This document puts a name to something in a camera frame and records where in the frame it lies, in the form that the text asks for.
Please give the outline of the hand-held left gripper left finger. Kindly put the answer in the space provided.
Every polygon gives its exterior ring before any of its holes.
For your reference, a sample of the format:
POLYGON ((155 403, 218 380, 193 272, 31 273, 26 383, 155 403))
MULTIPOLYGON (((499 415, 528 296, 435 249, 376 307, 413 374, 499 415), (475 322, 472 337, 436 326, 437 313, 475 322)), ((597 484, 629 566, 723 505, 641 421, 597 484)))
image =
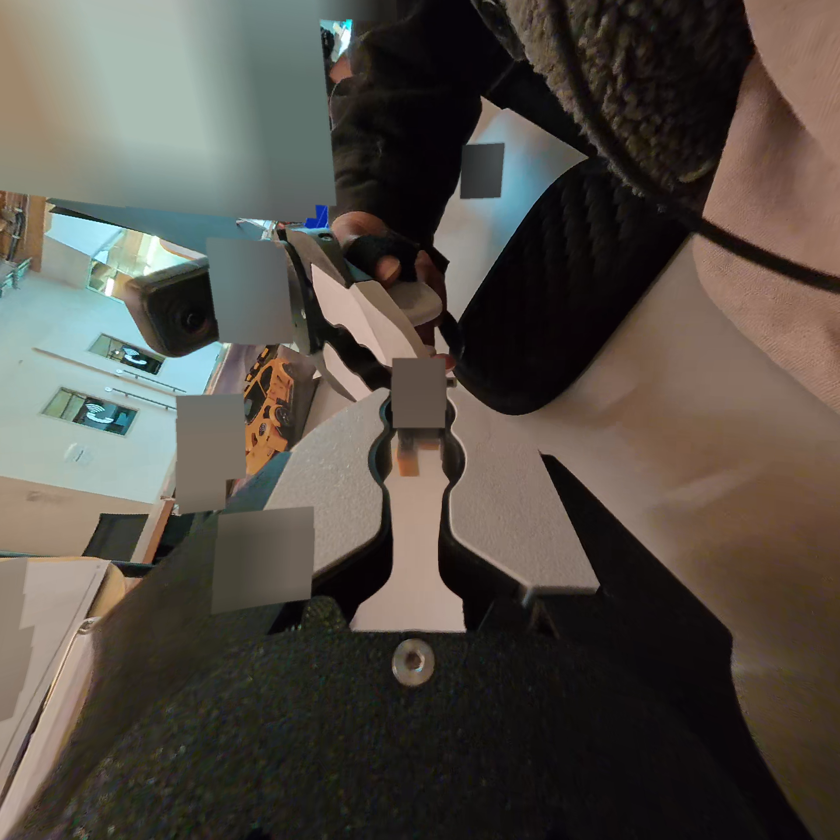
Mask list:
POLYGON ((265 509, 312 508, 313 594, 374 594, 392 572, 390 500, 383 485, 391 431, 381 388, 331 417, 292 451, 265 509))

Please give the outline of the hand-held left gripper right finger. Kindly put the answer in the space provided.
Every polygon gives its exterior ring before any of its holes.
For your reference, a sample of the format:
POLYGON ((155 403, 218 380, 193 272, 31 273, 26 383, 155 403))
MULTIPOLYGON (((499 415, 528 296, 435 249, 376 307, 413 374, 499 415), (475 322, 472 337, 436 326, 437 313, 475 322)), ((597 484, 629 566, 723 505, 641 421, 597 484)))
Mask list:
POLYGON ((449 501, 456 542, 524 594, 595 593, 591 562, 536 446, 461 386, 448 395, 451 431, 465 456, 449 501))

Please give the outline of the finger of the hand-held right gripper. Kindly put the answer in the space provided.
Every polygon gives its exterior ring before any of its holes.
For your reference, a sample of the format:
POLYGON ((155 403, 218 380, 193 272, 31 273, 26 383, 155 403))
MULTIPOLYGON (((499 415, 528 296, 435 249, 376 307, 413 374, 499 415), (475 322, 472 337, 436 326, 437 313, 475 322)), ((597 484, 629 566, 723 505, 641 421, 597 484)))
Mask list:
POLYGON ((324 344, 320 358, 322 378, 346 399, 356 403, 375 391, 375 387, 368 386, 358 374, 352 372, 330 343, 324 344))
POLYGON ((416 331, 434 320, 434 291, 423 282, 399 281, 387 290, 377 280, 346 287, 334 270, 311 264, 311 283, 323 317, 349 331, 378 361, 425 359, 434 349, 416 331))

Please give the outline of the small orange toy brick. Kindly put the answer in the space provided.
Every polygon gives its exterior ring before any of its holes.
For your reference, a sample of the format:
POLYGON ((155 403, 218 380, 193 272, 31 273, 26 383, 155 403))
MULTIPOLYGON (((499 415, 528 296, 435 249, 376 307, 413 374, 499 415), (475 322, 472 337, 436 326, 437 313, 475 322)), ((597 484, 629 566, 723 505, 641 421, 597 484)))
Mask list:
POLYGON ((421 474, 423 453, 442 458, 442 432, 440 428, 398 428, 396 430, 395 462, 399 475, 404 478, 421 474))

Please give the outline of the person's right forearm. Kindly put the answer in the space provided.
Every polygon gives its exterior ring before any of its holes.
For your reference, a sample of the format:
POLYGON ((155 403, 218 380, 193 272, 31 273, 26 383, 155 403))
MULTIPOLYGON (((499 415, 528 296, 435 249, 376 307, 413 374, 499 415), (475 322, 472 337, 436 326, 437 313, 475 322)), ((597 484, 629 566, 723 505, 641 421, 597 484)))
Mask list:
POLYGON ((350 48, 332 92, 335 216, 364 212, 431 245, 481 98, 524 57, 503 2, 399 2, 350 48))

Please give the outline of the person's right hand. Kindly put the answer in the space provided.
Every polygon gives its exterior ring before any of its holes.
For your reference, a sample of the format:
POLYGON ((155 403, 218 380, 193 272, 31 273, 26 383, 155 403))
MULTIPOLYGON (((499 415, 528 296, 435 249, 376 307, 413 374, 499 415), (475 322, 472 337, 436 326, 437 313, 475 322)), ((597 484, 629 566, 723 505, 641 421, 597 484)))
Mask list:
MULTIPOLYGON (((365 212, 349 212, 336 217, 332 221, 332 231, 341 244, 343 252, 347 252, 358 238, 395 237, 391 230, 380 218, 365 212)), ((436 358, 443 359, 447 372, 455 368, 455 359, 449 352, 439 352, 436 349, 436 330, 443 315, 447 311, 447 289, 445 273, 448 267, 446 259, 439 260, 440 254, 435 248, 432 251, 420 249, 415 258, 414 271, 416 279, 434 291, 441 301, 442 311, 433 320, 427 320, 415 326, 415 331, 423 345, 436 358)), ((396 283, 402 281, 403 262, 397 253, 381 253, 374 262, 349 259, 349 262, 360 268, 366 275, 376 279, 383 288, 390 290, 396 283)))

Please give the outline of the black toy set box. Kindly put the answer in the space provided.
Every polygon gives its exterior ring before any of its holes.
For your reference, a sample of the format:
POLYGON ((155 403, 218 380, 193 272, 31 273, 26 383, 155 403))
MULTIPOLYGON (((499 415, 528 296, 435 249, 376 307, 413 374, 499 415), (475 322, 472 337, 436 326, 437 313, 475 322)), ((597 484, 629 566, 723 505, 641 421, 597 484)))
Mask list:
POLYGON ((245 476, 256 476, 301 440, 318 387, 310 360, 283 344, 268 345, 247 369, 242 384, 245 404, 245 476))

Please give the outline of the black textured pad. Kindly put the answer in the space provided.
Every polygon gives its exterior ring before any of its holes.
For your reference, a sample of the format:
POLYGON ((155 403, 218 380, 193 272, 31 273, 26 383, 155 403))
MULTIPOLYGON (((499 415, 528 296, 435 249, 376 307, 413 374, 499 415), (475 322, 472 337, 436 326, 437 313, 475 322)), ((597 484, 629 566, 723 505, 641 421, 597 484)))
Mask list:
POLYGON ((459 383, 505 415, 548 405, 687 236, 600 163, 575 165, 532 206, 460 317, 459 383))

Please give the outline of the phone icon wall sign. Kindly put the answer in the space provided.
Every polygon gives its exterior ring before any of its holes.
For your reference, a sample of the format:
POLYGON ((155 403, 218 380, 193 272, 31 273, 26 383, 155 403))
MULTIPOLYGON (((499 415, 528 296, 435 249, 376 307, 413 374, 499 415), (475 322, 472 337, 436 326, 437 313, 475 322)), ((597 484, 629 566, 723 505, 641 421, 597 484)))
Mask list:
POLYGON ((124 437, 131 429, 138 411, 93 395, 60 387, 40 414, 124 437))
POLYGON ((88 351, 151 376, 158 375, 164 363, 163 356, 152 351, 142 350, 106 333, 101 333, 91 343, 88 351))

